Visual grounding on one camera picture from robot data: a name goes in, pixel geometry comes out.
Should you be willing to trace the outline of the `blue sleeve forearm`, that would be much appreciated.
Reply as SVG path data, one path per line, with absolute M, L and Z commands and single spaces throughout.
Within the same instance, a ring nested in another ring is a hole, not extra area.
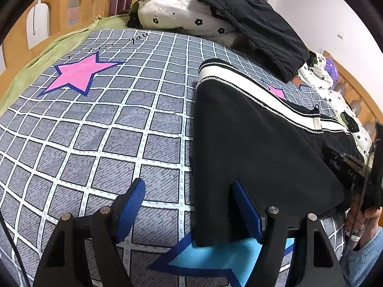
M 350 251 L 340 261 L 346 286 L 360 286 L 382 255 L 382 227 L 359 250 Z

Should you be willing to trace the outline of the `person right hand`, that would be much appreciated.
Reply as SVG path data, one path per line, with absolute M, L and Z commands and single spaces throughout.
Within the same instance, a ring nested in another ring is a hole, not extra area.
M 364 229 L 364 233 L 359 241 L 360 248 L 364 247 L 368 241 L 376 235 L 379 228 L 378 221 L 381 213 L 381 207 L 372 207 L 366 209 L 362 213 L 362 211 L 358 208 L 358 202 L 351 202 L 345 226 L 348 231 L 352 232 L 358 232 Z

